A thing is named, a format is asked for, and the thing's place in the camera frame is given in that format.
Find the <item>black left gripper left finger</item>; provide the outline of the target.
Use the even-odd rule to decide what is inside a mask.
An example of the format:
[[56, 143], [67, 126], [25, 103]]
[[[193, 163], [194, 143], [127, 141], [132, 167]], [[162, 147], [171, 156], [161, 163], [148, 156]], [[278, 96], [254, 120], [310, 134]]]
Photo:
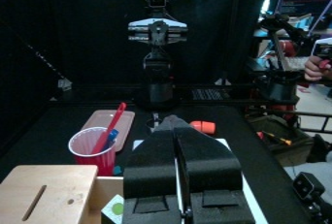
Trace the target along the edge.
[[123, 224], [181, 224], [171, 117], [134, 149], [123, 173]]

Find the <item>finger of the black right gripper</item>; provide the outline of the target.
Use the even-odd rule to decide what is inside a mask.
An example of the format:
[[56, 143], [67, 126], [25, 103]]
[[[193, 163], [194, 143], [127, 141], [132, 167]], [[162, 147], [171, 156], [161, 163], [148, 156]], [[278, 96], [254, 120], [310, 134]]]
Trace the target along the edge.
[[158, 45], [163, 46], [167, 42], [167, 31], [169, 31], [169, 25], [166, 24], [166, 22], [159, 21], [158, 24]]
[[150, 32], [150, 43], [156, 46], [158, 45], [158, 23], [156, 21], [148, 25], [148, 32]]

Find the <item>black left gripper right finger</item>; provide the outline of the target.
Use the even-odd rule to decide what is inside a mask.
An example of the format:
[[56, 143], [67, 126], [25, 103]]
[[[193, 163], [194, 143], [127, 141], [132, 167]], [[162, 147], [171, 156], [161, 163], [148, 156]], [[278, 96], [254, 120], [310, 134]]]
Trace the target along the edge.
[[185, 224], [256, 224], [242, 191], [239, 162], [229, 148], [173, 120]]

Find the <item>person's hand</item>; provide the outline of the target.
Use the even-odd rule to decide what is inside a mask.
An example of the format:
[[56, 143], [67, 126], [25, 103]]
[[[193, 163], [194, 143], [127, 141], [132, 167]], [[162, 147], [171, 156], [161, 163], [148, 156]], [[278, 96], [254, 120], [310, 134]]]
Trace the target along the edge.
[[310, 56], [305, 63], [305, 80], [320, 81], [332, 80], [332, 65], [320, 66], [321, 58]]

